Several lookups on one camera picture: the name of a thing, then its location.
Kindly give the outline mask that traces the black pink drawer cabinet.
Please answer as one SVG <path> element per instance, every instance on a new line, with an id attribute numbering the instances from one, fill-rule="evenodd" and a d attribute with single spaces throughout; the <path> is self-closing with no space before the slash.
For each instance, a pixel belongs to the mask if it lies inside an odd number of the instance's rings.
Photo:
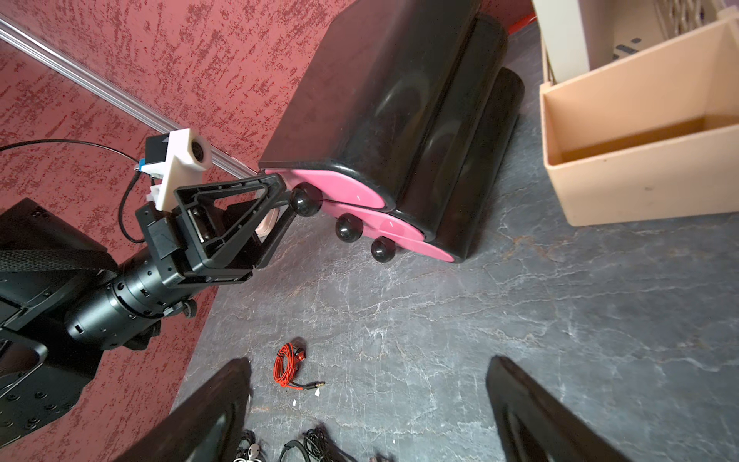
<path id="1" fill-rule="evenodd" d="M 336 171 L 464 261 L 525 87 L 476 1 L 357 1 L 330 23 L 259 162 Z M 345 242 L 367 237 L 338 218 Z"/>

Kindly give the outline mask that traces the red earphones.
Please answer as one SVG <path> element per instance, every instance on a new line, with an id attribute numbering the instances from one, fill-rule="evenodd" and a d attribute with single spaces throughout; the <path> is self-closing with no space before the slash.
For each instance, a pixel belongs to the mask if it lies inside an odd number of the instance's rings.
<path id="1" fill-rule="evenodd" d="M 307 384 L 296 382 L 301 363 L 306 359 L 304 348 L 286 343 L 277 352 L 273 363 L 273 380 L 282 388 L 294 390 L 316 390 L 326 385 L 325 381 L 313 381 Z"/>

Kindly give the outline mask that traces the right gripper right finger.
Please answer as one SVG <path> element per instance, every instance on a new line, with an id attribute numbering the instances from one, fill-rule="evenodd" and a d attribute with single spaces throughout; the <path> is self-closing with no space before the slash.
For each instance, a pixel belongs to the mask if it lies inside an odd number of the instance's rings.
<path id="1" fill-rule="evenodd" d="M 507 461 L 629 461 L 510 358 L 491 358 L 486 388 Z"/>

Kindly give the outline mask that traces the pink top drawer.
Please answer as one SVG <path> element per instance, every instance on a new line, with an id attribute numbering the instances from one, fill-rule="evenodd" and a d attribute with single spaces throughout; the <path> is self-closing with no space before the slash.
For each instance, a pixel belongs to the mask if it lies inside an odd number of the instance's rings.
<path id="1" fill-rule="evenodd" d="M 318 169 L 267 169 L 279 174 L 290 189 L 308 183 L 323 195 L 323 210 L 338 217 L 342 213 L 359 213 L 359 217 L 381 215 L 385 200 L 363 183 L 336 171 Z"/>

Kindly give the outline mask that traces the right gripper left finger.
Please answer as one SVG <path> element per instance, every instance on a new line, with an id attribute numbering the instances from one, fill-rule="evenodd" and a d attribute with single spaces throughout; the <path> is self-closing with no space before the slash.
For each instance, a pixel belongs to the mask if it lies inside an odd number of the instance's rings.
<path id="1" fill-rule="evenodd" d="M 246 420 L 251 367 L 225 364 L 119 461 L 232 461 Z"/>

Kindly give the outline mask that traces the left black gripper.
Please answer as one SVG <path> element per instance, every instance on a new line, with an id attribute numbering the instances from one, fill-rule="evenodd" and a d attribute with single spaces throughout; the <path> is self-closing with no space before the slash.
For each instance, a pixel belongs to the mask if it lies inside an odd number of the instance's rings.
<path id="1" fill-rule="evenodd" d="M 182 187 L 175 210 L 151 202 L 136 211 L 151 263 L 170 289 L 241 283 L 267 267 L 289 227 L 285 211 L 265 239 L 256 228 L 285 208 L 289 191 L 277 174 Z"/>

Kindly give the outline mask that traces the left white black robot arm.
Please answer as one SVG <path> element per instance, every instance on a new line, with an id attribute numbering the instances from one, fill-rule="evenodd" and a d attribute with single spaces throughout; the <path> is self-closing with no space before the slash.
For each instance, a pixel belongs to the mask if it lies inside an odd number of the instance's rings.
<path id="1" fill-rule="evenodd" d="M 138 209 L 145 245 L 118 264 L 101 244 L 30 199 L 1 217 L 1 442 L 60 419 L 102 354 L 143 350 L 196 295 L 248 281 L 280 241 L 256 230 L 290 198 L 268 174 L 181 187 L 175 208 Z"/>

